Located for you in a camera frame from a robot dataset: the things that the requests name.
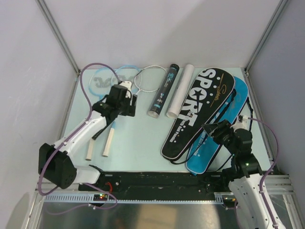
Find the blue racket bag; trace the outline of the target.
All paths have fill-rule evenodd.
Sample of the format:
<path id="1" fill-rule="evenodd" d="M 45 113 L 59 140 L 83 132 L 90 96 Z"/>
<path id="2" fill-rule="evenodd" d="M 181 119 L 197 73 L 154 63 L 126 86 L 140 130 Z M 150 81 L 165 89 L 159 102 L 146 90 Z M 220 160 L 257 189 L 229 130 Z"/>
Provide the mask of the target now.
<path id="1" fill-rule="evenodd" d="M 234 79 L 234 91 L 208 123 L 211 128 L 207 128 L 207 132 L 203 131 L 188 150 L 185 166 L 192 174 L 204 173 L 219 152 L 221 144 L 227 143 L 229 136 L 233 133 L 228 124 L 218 127 L 217 123 L 226 120 L 230 124 L 234 124 L 248 100 L 246 83 L 238 77 L 234 77 Z"/>

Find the white racket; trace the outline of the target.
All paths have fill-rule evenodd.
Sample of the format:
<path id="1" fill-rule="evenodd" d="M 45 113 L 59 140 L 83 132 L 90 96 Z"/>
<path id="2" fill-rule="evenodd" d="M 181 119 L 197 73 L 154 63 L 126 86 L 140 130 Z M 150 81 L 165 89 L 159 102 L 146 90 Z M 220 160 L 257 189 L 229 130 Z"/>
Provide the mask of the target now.
<path id="1" fill-rule="evenodd" d="M 114 132 L 115 140 L 128 140 L 136 134 L 140 123 L 146 119 L 146 111 L 151 105 L 152 99 L 159 89 L 161 81 L 166 73 L 166 69 L 158 65 L 150 65 L 139 69 L 139 73 L 135 69 L 123 69 L 120 70 L 118 75 L 122 81 L 126 80 L 132 82 L 132 93 L 138 96 L 138 100 L 135 118 L 121 116 L 116 119 Z M 113 86 L 118 81 L 115 75 L 106 68 L 106 72 L 104 76 L 102 76 L 102 79 L 105 80 L 110 77 L 112 78 L 111 86 Z M 96 90 L 96 92 L 106 95 L 111 86 L 102 88 L 99 91 Z"/>

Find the black shuttlecock tube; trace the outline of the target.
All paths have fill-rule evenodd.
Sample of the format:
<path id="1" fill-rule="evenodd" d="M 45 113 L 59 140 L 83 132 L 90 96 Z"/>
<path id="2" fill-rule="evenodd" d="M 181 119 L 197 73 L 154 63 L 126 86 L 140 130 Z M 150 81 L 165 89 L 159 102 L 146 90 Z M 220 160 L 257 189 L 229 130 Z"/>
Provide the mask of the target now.
<path id="1" fill-rule="evenodd" d="M 164 79 L 161 83 L 161 86 L 159 87 L 152 105 L 150 109 L 148 110 L 148 115 L 153 118 L 158 118 L 163 106 L 165 104 L 165 101 L 168 97 L 168 94 L 172 88 L 172 85 L 174 83 L 174 80 L 179 72 L 180 67 L 177 64 L 171 64 Z"/>

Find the white shuttlecock tube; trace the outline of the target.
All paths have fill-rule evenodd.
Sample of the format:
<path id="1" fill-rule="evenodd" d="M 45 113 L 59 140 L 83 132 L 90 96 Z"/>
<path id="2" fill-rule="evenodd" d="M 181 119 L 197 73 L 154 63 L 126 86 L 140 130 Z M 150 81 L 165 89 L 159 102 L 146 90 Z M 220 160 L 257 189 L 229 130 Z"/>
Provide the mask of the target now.
<path id="1" fill-rule="evenodd" d="M 166 113 L 166 115 L 171 119 L 176 119 L 178 117 L 191 78 L 193 76 L 193 72 L 194 72 L 194 66 L 192 64 L 187 64 L 183 69 L 183 73 L 179 79 L 171 104 Z"/>

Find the black sport racket bag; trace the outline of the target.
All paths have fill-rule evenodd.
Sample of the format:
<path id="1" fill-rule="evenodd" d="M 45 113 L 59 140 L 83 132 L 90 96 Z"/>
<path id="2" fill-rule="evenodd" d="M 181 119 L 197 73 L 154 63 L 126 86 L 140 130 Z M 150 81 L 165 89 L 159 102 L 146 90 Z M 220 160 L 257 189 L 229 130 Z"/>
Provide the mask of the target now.
<path id="1" fill-rule="evenodd" d="M 208 68 L 196 76 L 181 110 L 165 140 L 161 155 L 179 159 L 203 132 L 233 93 L 234 76 L 220 68 Z"/>

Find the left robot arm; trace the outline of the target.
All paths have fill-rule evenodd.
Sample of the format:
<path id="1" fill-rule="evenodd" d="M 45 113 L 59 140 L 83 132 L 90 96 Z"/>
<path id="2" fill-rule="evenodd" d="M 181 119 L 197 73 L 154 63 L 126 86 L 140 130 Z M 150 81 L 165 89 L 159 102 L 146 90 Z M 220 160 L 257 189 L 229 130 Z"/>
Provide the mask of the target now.
<path id="1" fill-rule="evenodd" d="M 132 94 L 132 82 L 122 81 L 111 87 L 105 98 L 94 103 L 89 118 L 67 137 L 39 148 L 39 175 L 55 186 L 66 189 L 71 184 L 89 183 L 95 190 L 105 187 L 106 179 L 96 166 L 77 166 L 78 151 L 98 132 L 104 131 L 119 115 L 135 115 L 137 96 Z"/>

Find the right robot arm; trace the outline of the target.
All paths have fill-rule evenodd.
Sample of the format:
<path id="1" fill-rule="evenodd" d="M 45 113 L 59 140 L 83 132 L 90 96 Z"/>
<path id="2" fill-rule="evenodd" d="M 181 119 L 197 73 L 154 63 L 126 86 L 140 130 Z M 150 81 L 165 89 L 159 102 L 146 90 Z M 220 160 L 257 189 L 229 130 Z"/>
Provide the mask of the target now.
<path id="1" fill-rule="evenodd" d="M 224 169 L 220 185 L 235 197 L 234 213 L 241 229 L 284 229 L 271 198 L 260 164 L 252 153 L 253 135 L 241 119 L 234 125 L 227 120 L 204 124 L 203 130 L 232 155 L 231 167 Z"/>

